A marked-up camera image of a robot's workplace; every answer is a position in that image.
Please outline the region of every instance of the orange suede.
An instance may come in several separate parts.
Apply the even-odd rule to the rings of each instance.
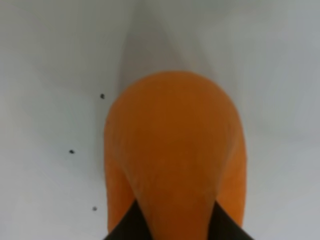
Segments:
[[[214,202],[242,224],[246,150],[228,96],[190,72],[161,72],[112,105],[104,133],[108,230],[137,199],[155,240],[205,240]]]

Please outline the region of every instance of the white surface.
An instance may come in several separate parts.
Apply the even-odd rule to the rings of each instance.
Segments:
[[[244,228],[318,238],[319,23],[317,0],[0,1],[0,239],[107,234],[108,108],[167,69],[215,79],[240,111]]]

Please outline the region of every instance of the white backdrop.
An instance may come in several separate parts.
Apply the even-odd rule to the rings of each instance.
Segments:
[[[107,234],[104,121],[161,70],[214,79],[237,105],[245,230],[319,238],[319,23],[318,0],[1,0],[0,239]]]

